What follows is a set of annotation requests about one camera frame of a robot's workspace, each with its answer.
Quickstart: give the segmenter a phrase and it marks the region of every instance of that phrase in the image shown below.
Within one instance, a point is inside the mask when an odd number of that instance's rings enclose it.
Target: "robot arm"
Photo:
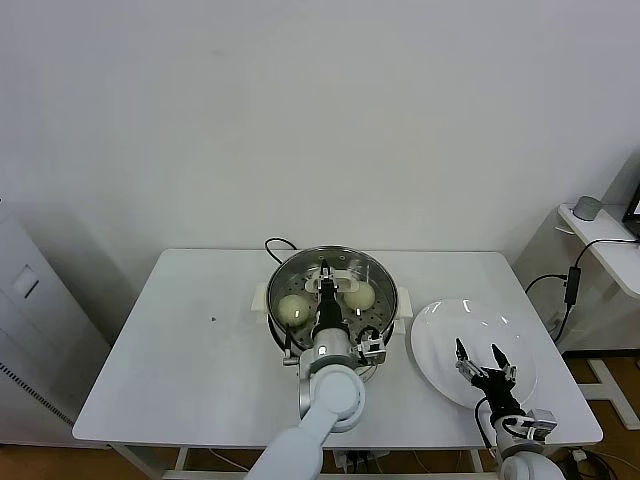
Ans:
[[[352,351],[349,329],[336,301],[337,286],[326,261],[318,282],[319,303],[311,334],[314,345],[296,362],[303,418],[297,427],[274,439],[247,475],[248,480],[316,478],[329,433],[350,430],[364,410],[364,383],[353,370],[357,355]]]
[[[260,456],[247,480],[311,480],[322,468],[322,445],[339,421],[364,408],[364,383],[350,368],[329,365],[314,376],[311,408],[297,427],[280,433]]]
[[[564,480],[558,466],[542,455],[545,438],[557,422],[546,410],[527,414],[513,398],[516,367],[496,345],[491,346],[499,370],[479,367],[469,360],[456,339],[456,368],[471,385],[484,392],[491,407],[491,425],[496,430],[496,459],[501,480]]]

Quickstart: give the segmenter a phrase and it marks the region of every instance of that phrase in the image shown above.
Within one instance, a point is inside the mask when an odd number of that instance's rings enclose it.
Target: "metal pot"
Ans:
[[[284,350],[285,347],[287,322],[281,318],[278,307],[284,297],[294,294],[306,300],[309,314],[303,324],[289,327],[291,353],[299,356],[313,346],[311,330],[315,323],[318,298],[309,291],[309,285],[313,283],[314,274],[319,272],[323,260],[327,261],[332,271],[347,272],[346,275],[354,280],[369,284],[375,293],[373,305],[366,310],[350,308],[344,299],[346,293],[339,291],[337,294],[352,345],[356,345],[361,332],[371,328],[375,328],[386,343],[393,331],[393,319],[398,308],[398,291],[391,275],[370,255],[347,247],[322,246],[297,252],[283,262],[269,280],[269,329],[280,348]]]

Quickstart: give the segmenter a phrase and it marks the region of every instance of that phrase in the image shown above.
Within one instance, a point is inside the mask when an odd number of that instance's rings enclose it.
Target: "wooden floor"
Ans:
[[[640,413],[640,370],[634,358],[607,359],[607,366],[627,395],[636,412]],[[569,368],[578,383],[594,382],[586,361],[573,359],[568,361]],[[602,429],[604,441],[590,447],[592,450],[621,457],[640,467],[640,431],[628,431],[618,419],[613,407],[606,401],[589,402]],[[167,462],[175,462],[176,449],[158,449]],[[251,466],[258,458],[257,451],[224,451],[235,462]],[[430,472],[471,472],[471,462],[466,452],[441,451],[418,453],[420,463],[413,452],[399,451],[379,460],[384,473],[423,473],[426,467]],[[488,470],[492,467],[491,457],[483,452],[483,461]],[[635,480],[640,473],[624,463],[607,458],[615,469],[619,480]],[[192,450],[187,461],[190,469],[209,469],[219,471],[237,471],[225,464],[207,450]],[[370,465],[376,472],[376,465]],[[325,452],[324,472],[337,473],[330,452]],[[143,480],[142,475],[126,460],[112,450],[80,450],[38,447],[0,447],[0,479],[13,480]]]

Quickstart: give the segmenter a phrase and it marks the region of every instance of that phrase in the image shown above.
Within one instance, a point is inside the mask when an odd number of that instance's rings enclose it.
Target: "white plate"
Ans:
[[[425,307],[411,327],[411,349],[424,376],[443,395],[474,408],[484,394],[456,369],[456,338],[469,359],[481,367],[498,368],[491,351],[495,343],[516,366],[513,396],[526,402],[538,382],[533,355],[504,315],[472,300],[447,299]]]

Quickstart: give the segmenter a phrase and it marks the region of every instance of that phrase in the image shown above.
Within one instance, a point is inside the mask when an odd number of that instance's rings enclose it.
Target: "computer monitor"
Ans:
[[[633,200],[622,217],[622,223],[631,233],[640,237],[640,185],[638,185]]]

